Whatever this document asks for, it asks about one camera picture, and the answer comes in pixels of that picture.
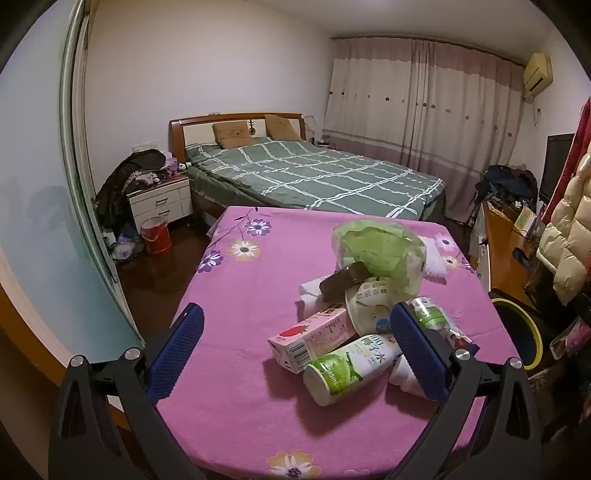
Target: bag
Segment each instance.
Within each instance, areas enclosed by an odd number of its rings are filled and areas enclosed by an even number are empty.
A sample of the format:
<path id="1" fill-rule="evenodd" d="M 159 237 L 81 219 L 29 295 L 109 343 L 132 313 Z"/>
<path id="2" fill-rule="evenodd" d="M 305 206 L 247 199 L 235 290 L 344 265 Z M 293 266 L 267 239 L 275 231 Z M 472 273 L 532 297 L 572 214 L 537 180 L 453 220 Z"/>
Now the bag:
<path id="1" fill-rule="evenodd" d="M 397 222 L 353 220 L 333 230 L 332 247 L 343 268 L 363 262 L 374 277 L 389 277 L 399 301 L 417 296 L 425 275 L 427 249 L 420 238 Z"/>
<path id="2" fill-rule="evenodd" d="M 491 165 L 482 175 L 482 180 L 474 185 L 476 195 L 474 210 L 468 220 L 473 225 L 480 204 L 492 197 L 500 203 L 520 201 L 535 213 L 538 200 L 538 183 L 529 170 L 510 168 L 506 165 Z"/>

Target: flower print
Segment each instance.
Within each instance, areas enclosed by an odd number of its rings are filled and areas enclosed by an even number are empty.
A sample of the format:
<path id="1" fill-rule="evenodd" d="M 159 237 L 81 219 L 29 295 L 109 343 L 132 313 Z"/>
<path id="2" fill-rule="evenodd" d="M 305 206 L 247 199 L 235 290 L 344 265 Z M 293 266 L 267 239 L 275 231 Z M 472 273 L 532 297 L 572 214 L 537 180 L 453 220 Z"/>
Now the flower print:
<path id="1" fill-rule="evenodd" d="M 228 253 L 234 255 L 236 260 L 251 260 L 261 254 L 261 249 L 247 240 L 236 240 L 228 249 Z"/>
<path id="2" fill-rule="evenodd" d="M 211 272 L 212 268 L 222 263 L 223 256 L 218 250 L 210 251 L 205 257 L 201 259 L 201 263 L 197 269 L 197 273 Z"/>
<path id="3" fill-rule="evenodd" d="M 445 266 L 447 268 L 456 268 L 459 265 L 457 258 L 452 257 L 451 255 L 446 255 L 445 257 L 442 257 L 442 259 L 445 262 Z"/>
<path id="4" fill-rule="evenodd" d="M 460 262 L 462 263 L 462 267 L 464 267 L 466 270 L 468 270 L 468 272 L 474 273 L 474 269 L 470 265 L 470 262 L 468 260 L 466 260 L 464 255 L 462 255 Z"/>
<path id="5" fill-rule="evenodd" d="M 271 231 L 271 222 L 263 219 L 255 219 L 248 222 L 244 227 L 246 227 L 246 233 L 252 236 L 265 236 Z"/>
<path id="6" fill-rule="evenodd" d="M 312 465 L 312 460 L 312 455 L 306 455 L 301 450 L 291 454 L 278 452 L 267 460 L 267 464 L 272 467 L 268 473 L 286 478 L 317 478 L 320 475 L 320 467 Z"/>
<path id="7" fill-rule="evenodd" d="M 435 243 L 439 248 L 445 250 L 446 252 L 453 252 L 454 250 L 457 250 L 457 243 L 455 243 L 453 238 L 449 235 L 438 233 L 435 235 Z"/>
<path id="8" fill-rule="evenodd" d="M 360 470 L 359 472 L 356 470 L 345 470 L 343 475 L 344 476 L 367 476 L 367 475 L 369 475 L 369 470 Z"/>

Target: pink tablecloth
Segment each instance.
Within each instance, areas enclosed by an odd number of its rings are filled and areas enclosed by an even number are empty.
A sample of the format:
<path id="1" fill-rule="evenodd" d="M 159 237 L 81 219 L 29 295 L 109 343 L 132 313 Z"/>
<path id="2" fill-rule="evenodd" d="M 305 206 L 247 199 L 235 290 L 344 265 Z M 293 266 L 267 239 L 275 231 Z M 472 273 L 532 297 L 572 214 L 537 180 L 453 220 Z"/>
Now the pink tablecloth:
<path id="1" fill-rule="evenodd" d="M 435 410 L 432 402 L 387 384 L 384 375 L 319 407 L 301 375 L 281 368 L 267 344 L 297 321 L 298 285 L 333 271 L 332 229 L 358 218 L 297 209 L 226 211 L 178 308 L 190 301 L 202 306 L 203 337 L 172 395 L 158 403 L 196 464 L 234 478 L 265 476 L 273 467 L 287 478 L 375 477 L 389 472 L 418 438 Z M 422 236 L 449 235 L 434 223 L 402 223 Z M 449 255 L 447 283 L 424 280 L 420 294 L 430 295 L 480 345 L 480 360 L 505 362 L 517 352 L 486 292 L 459 250 L 441 245 L 449 249 L 441 250 Z M 469 440 L 479 409 L 472 408 L 458 445 Z"/>

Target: bottle label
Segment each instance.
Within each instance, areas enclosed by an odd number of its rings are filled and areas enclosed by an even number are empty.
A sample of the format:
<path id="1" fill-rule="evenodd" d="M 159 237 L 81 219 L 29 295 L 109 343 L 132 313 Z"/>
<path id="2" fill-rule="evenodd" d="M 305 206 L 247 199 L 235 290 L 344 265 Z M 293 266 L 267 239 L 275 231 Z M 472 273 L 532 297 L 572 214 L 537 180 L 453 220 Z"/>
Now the bottle label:
<path id="1" fill-rule="evenodd" d="M 312 365 L 326 381 L 330 394 L 336 395 L 377 369 L 392 365 L 400 355 L 400 347 L 393 336 L 366 335 L 321 356 Z"/>
<path id="2" fill-rule="evenodd" d="M 433 303 L 431 297 L 417 297 L 410 301 L 410 306 L 425 328 L 438 329 L 447 323 L 445 314 Z"/>

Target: wooden floor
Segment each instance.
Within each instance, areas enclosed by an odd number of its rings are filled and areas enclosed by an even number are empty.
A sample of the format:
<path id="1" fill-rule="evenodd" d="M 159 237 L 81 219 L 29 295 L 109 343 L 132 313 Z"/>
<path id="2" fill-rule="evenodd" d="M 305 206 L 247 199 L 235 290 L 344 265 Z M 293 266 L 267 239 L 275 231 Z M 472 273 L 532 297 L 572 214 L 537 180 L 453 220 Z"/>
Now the wooden floor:
<path id="1" fill-rule="evenodd" d="M 467 227 L 449 219 L 442 224 L 467 256 Z M 209 244 L 204 226 L 180 223 L 169 227 L 173 242 L 169 253 L 150 256 L 142 252 L 117 267 L 129 309 L 144 339 L 169 327 Z"/>

